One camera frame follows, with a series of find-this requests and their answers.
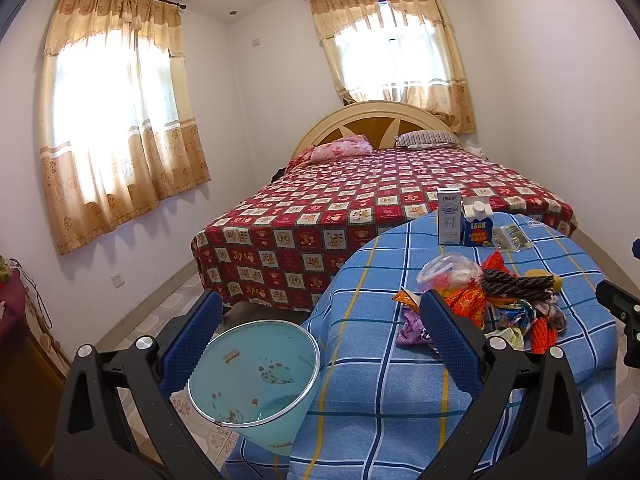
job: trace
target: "table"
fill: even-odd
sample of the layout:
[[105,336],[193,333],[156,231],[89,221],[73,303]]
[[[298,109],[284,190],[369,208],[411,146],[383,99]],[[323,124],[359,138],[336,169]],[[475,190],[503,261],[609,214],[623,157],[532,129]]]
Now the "table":
[[[618,433],[616,328],[594,294],[604,277],[577,244],[552,228],[523,215],[494,216],[497,225],[512,222],[532,248],[504,253],[507,267],[522,275],[546,269],[564,279],[559,304],[567,328],[558,345],[580,390],[591,464],[615,446]],[[390,229],[358,250],[304,324],[321,348],[322,383],[290,459],[240,438],[222,473],[232,480],[415,480],[462,418],[470,396],[456,388],[426,346],[396,346],[403,319],[391,298],[401,285],[415,290],[422,266],[442,252],[481,263],[493,251],[439,246],[434,213]],[[479,467],[498,458],[519,400],[520,393],[513,392]],[[562,450],[550,449],[540,460],[549,460],[553,471]]]

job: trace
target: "baseboard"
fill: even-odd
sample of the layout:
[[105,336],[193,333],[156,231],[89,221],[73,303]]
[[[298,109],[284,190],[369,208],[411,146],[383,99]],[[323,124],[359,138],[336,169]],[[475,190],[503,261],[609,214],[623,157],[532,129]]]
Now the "baseboard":
[[580,245],[593,261],[598,264],[611,283],[626,290],[632,296],[640,298],[640,289],[638,289],[633,280],[596,242],[580,231],[579,228],[571,235],[571,240]]
[[146,316],[151,314],[164,300],[175,292],[176,288],[181,286],[196,272],[198,272],[198,266],[195,260],[192,260],[153,291],[146,300],[143,300],[136,308],[122,318],[115,327],[109,330],[109,332],[98,341],[95,346],[96,349],[99,352],[108,352],[116,348]]

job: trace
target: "striped pillow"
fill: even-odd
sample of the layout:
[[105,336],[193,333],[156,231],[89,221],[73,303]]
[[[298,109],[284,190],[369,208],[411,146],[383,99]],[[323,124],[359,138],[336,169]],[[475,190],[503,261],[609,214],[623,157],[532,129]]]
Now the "striped pillow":
[[451,144],[452,147],[462,147],[462,143],[454,134],[444,130],[418,130],[396,137],[396,146],[414,144]]
[[434,144],[409,144],[406,148],[412,150],[412,152],[423,152],[424,150],[437,150],[438,148],[458,149],[459,146],[451,142],[436,142]]

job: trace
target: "yellow sponge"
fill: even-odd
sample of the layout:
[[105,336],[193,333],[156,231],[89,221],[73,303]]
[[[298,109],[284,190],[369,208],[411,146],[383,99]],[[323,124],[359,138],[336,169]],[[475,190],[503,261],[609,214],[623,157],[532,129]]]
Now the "yellow sponge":
[[531,269],[524,273],[525,276],[553,276],[554,277],[554,292],[560,292],[562,290],[562,277],[551,274],[548,270],[544,269]]

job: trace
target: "headboard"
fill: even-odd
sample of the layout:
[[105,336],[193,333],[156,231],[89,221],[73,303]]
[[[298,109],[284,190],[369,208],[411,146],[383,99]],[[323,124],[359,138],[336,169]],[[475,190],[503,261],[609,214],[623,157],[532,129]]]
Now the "headboard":
[[450,128],[434,115],[415,106],[395,101],[363,101],[336,110],[311,128],[300,141],[293,157],[309,146],[326,144],[352,135],[365,135],[377,150],[392,148],[396,137],[415,130]]

